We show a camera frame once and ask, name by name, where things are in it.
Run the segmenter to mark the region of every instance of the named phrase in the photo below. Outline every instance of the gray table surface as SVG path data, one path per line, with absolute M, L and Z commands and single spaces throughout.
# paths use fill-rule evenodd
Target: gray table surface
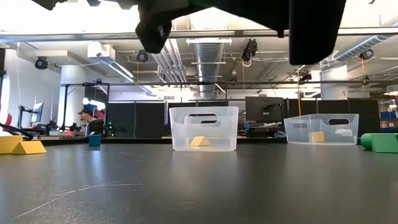
M 398 154 L 360 146 L 47 150 L 0 156 L 0 223 L 398 223 Z

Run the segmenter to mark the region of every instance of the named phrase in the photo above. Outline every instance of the pillar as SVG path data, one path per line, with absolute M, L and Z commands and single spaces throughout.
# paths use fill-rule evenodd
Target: pillar
M 67 83 L 84 83 L 86 82 L 86 72 L 83 67 L 76 65 L 66 65 L 61 68 L 61 84 Z M 85 97 L 85 88 L 78 86 L 74 89 L 74 86 L 68 88 L 67 98 L 67 113 L 65 118 L 65 126 L 71 126 L 73 123 L 80 123 L 80 116 L 78 112 L 83 109 L 83 99 Z M 60 101 L 58 107 L 58 126 L 62 125 L 63 122 L 63 106 L 65 99 L 65 87 L 61 86 L 60 89 Z
M 348 80 L 347 65 L 321 69 L 320 80 Z M 321 98 L 323 100 L 347 100 L 348 93 L 348 86 L 345 83 L 321 84 Z

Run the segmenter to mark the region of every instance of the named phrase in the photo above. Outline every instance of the clear plastic bin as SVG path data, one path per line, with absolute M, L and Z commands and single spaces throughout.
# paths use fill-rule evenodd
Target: clear plastic bin
M 173 148 L 176 151 L 233 151 L 238 133 L 238 107 L 210 106 L 171 108 Z M 204 136 L 210 144 L 190 146 Z
M 287 142 L 316 145 L 355 145 L 358 114 L 310 114 L 284 119 Z

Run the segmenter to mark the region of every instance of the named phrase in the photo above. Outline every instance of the green cylinder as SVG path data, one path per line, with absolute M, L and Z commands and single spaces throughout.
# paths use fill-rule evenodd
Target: green cylinder
M 363 134 L 361 136 L 361 145 L 367 149 L 372 150 L 372 134 Z

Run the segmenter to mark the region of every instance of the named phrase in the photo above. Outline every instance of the cap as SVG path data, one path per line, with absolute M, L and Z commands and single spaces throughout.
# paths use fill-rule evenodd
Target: cap
M 93 112 L 89 111 L 89 110 L 86 110 L 86 109 L 82 109 L 82 111 L 79 112 L 78 114 L 82 114 L 82 113 L 86 113 L 86 114 L 89 114 L 90 116 L 93 116 Z

